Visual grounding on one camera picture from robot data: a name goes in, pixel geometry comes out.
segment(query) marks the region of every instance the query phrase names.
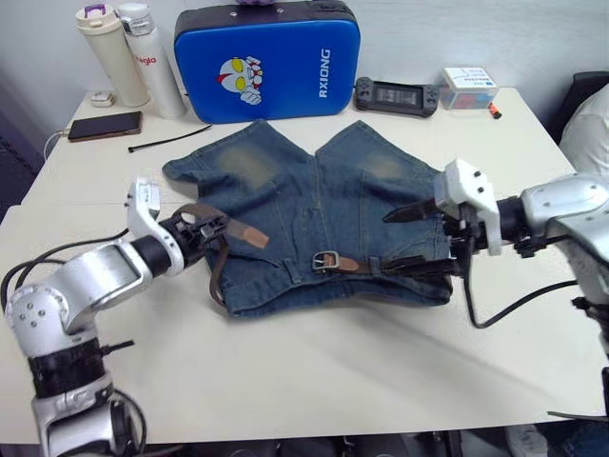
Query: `water bottle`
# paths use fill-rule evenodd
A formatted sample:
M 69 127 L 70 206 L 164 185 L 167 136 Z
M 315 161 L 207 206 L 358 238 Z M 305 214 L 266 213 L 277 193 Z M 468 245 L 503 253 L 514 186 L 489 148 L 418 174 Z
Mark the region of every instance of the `water bottle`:
M 91 5 L 76 13 L 76 27 L 87 38 L 119 100 L 127 107 L 148 101 L 146 86 L 129 51 L 121 21 L 110 5 Z
M 161 46 L 148 5 L 125 3 L 118 7 L 127 42 L 144 76 L 159 113 L 166 119 L 175 119 L 186 112 L 178 85 L 175 82 L 167 54 Z

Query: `table surface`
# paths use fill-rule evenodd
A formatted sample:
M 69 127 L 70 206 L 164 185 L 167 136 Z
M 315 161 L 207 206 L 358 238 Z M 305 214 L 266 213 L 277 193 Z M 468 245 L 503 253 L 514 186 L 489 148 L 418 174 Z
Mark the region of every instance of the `table surface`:
M 571 170 L 514 89 L 502 89 L 496 102 L 499 121 L 485 111 L 439 109 L 422 120 L 349 108 L 271 124 L 313 152 L 363 119 L 434 167 L 456 156 L 476 164 L 501 197 Z M 110 112 L 85 103 L 76 118 Z M 0 226 L 0 271 L 59 244 L 120 231 L 126 222 L 121 203 L 138 174 L 162 185 L 162 216 L 169 215 L 196 190 L 168 183 L 161 166 L 244 125 L 214 126 L 134 154 L 127 146 L 200 124 L 147 115 L 138 136 L 80 144 L 62 139 L 24 204 Z M 35 274 L 51 269 L 41 266 Z M 214 305 L 208 275 L 199 263 L 98 315 L 104 343 L 136 341 L 106 364 L 115 385 L 143 407 L 151 442 L 493 427 L 553 420 L 547 410 L 602 411 L 599 329 L 570 305 L 577 288 L 476 330 L 458 280 L 443 307 L 350 299 L 248 321 L 227 319 Z M 501 258 L 481 254 L 472 279 L 480 318 L 570 278 L 554 247 L 526 261 L 510 248 Z M 10 411 L 0 418 L 0 442 L 35 442 L 28 365 L 6 325 L 0 326 L 0 358 L 0 408 Z

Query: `blue case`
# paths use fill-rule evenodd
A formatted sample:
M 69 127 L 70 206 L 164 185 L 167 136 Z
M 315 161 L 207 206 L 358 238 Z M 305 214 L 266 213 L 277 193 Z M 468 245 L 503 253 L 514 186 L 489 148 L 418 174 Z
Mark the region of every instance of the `blue case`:
M 336 114 L 351 98 L 360 31 L 337 0 L 187 10 L 175 57 L 212 124 Z

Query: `bottle label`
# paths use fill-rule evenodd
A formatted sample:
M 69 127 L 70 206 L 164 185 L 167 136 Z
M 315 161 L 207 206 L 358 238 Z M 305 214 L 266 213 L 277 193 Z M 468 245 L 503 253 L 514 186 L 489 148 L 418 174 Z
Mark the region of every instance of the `bottle label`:
M 135 58 L 145 67 L 156 64 L 156 57 L 140 57 L 139 55 L 136 55 Z

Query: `metal buckle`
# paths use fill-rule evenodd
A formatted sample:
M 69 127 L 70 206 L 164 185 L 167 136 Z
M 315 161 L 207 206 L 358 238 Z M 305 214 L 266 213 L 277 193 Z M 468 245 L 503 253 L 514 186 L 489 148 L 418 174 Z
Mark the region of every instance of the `metal buckle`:
M 333 262 L 330 265 L 325 264 L 325 256 L 332 256 Z M 327 269 L 336 269 L 341 265 L 341 256 L 336 250 L 320 250 L 313 255 L 313 271 L 324 273 Z

